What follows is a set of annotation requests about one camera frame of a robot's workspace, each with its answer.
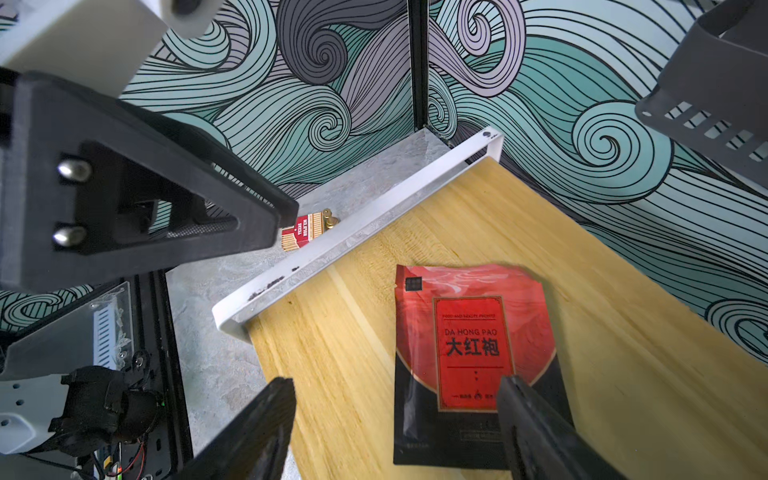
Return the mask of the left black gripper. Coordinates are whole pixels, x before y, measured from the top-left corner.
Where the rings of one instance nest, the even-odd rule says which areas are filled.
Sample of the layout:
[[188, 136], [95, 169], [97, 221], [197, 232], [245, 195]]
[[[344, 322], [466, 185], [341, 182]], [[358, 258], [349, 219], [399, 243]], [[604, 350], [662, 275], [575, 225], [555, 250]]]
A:
[[1, 285], [95, 283], [93, 261], [271, 247], [298, 203], [203, 130], [63, 79], [1, 71]]

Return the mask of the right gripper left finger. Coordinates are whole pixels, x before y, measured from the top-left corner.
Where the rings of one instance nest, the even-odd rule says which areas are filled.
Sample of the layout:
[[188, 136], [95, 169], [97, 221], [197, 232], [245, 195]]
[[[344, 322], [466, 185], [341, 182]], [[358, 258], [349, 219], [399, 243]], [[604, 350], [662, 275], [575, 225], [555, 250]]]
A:
[[173, 474], [174, 479], [279, 479], [282, 477], [297, 400], [294, 381], [277, 377]]

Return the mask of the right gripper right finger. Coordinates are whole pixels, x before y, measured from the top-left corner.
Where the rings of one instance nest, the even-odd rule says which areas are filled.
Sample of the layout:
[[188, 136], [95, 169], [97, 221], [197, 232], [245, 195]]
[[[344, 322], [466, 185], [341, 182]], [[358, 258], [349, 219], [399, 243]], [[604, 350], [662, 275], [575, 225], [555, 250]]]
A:
[[497, 413], [514, 479], [624, 477], [520, 377], [501, 379]]

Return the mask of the red tea bag top shelf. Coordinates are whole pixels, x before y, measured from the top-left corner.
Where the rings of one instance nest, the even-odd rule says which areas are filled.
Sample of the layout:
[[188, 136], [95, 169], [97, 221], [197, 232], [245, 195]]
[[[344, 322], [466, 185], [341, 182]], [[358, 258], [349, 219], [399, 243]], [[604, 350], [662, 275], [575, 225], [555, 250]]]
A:
[[544, 289], [527, 271], [400, 265], [394, 295], [395, 464], [506, 469], [497, 392], [507, 376], [572, 419]]

